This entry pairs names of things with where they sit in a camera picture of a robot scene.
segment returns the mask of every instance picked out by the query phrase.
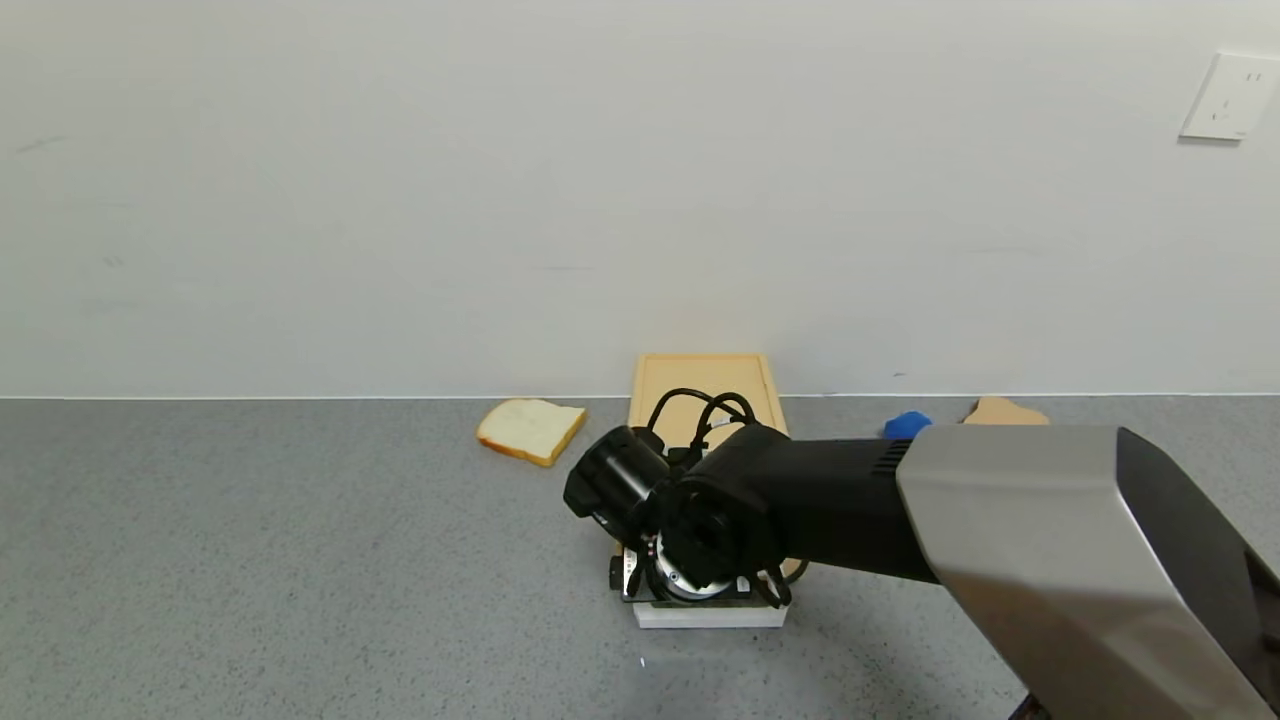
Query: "black robot arm segment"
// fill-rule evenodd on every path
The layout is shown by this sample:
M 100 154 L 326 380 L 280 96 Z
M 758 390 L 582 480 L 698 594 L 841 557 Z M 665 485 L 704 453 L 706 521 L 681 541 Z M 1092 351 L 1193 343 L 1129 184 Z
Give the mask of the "black robot arm segment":
M 774 605 L 790 601 L 786 557 L 936 583 L 893 474 L 909 446 L 750 424 L 681 474 L 644 428 L 616 428 L 570 473 L 564 501 L 641 555 L 660 537 L 694 585 L 765 573 L 777 594 L 758 589 Z
M 772 428 L 749 425 L 680 484 L 756 498 L 783 557 L 936 583 L 895 478 L 909 446 L 910 441 L 884 439 L 792 441 Z M 676 523 L 668 516 L 664 525 Z M 672 539 L 667 544 L 678 564 L 681 552 Z M 695 543 L 690 552 L 708 550 Z

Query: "blue object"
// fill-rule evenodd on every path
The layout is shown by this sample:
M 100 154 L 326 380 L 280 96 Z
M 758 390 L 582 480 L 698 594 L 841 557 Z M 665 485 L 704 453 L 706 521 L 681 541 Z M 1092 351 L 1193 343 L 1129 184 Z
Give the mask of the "blue object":
M 933 420 L 924 413 L 916 413 L 915 410 L 902 413 L 897 418 L 884 423 L 884 439 L 911 439 L 932 424 Z

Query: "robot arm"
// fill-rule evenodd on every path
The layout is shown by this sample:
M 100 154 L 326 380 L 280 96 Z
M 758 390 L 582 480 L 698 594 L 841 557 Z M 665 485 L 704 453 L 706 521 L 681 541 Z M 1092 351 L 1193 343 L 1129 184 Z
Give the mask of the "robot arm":
M 687 468 L 662 452 L 652 432 L 616 428 L 570 473 L 564 501 L 655 556 L 659 579 L 684 588 L 675 597 L 748 577 L 787 603 L 785 557 L 940 583 L 1053 717 L 1280 708 L 1280 582 L 1129 430 L 808 442 L 748 424 Z

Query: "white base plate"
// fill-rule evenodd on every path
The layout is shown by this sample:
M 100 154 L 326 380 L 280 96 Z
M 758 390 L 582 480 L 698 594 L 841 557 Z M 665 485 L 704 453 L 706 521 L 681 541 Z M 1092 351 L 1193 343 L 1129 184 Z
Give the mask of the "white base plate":
M 672 628 L 781 628 L 787 609 L 763 607 L 654 607 L 631 606 L 644 629 Z

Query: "black cable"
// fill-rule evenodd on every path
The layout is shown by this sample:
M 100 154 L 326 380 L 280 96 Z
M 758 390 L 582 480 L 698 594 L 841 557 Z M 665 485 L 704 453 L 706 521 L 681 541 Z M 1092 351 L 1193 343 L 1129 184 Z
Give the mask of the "black cable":
M 677 387 L 675 389 L 668 389 L 660 398 L 658 398 L 658 404 L 653 406 L 653 413 L 649 415 L 649 424 L 646 425 L 650 430 L 658 424 L 658 416 L 662 415 L 662 409 L 667 406 L 667 401 L 680 395 L 696 397 L 698 400 L 705 402 L 708 407 L 719 407 L 721 410 L 728 413 L 730 418 L 733 418 L 735 420 L 750 418 L 751 421 L 755 421 L 755 413 L 751 410 L 751 405 L 746 401 L 745 397 L 737 395 L 736 392 L 732 393 L 727 392 L 717 397 L 712 397 L 710 395 L 707 395 L 700 389 Z M 723 400 L 717 401 L 718 397 L 723 397 L 726 400 L 736 400 L 739 405 L 742 406 L 742 410 L 739 411 L 732 406 L 726 405 Z
M 703 407 L 703 414 L 699 415 L 698 418 L 698 432 L 694 434 L 694 441 L 689 443 L 690 448 L 696 448 L 701 446 L 701 442 L 707 437 L 707 433 L 712 432 L 713 429 L 710 425 L 712 413 L 717 407 L 723 409 L 726 400 L 732 400 L 733 402 L 737 402 L 739 405 L 742 406 L 742 410 L 746 413 L 746 416 L 744 418 L 733 418 L 735 421 L 742 423 L 744 425 L 750 425 L 756 421 L 755 411 L 751 410 L 751 404 L 748 402 L 745 397 L 742 397 L 736 392 L 722 392 L 716 397 L 710 398 L 709 401 L 707 401 L 707 407 Z

